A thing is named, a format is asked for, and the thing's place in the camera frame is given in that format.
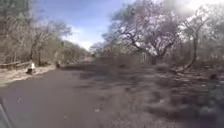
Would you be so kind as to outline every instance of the sky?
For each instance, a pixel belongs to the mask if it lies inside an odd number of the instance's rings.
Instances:
[[[41,15],[47,19],[62,20],[71,27],[72,35],[65,40],[77,43],[87,50],[102,41],[113,13],[133,0],[37,0]]]

